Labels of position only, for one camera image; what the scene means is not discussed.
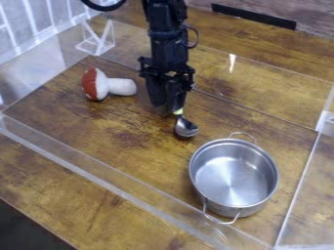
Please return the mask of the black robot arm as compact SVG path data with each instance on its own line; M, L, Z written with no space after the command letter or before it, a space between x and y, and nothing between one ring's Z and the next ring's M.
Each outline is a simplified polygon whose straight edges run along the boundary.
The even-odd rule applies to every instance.
M194 87L196 69L189 66L189 27L185 0L142 0L149 23L151 57L139 57L139 76L146 81L150 101L180 114L188 91Z

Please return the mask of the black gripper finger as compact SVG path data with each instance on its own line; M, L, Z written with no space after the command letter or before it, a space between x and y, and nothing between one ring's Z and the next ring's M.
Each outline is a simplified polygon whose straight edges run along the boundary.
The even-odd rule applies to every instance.
M146 77L146 89L150 101L155 106L161 106L168 102L165 81L155 75Z
M169 111L181 114L185 108L188 90L182 81L170 79L166 84Z

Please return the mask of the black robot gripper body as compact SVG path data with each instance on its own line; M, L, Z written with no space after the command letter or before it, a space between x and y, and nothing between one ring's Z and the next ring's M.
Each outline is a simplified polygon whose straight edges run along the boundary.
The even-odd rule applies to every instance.
M149 75L158 76L168 84L170 79L184 82L189 91L194 86L196 69L189 66L190 49L196 44L189 42L189 30L181 25L169 31L150 30L151 53L149 57L139 57L139 76L145 79Z

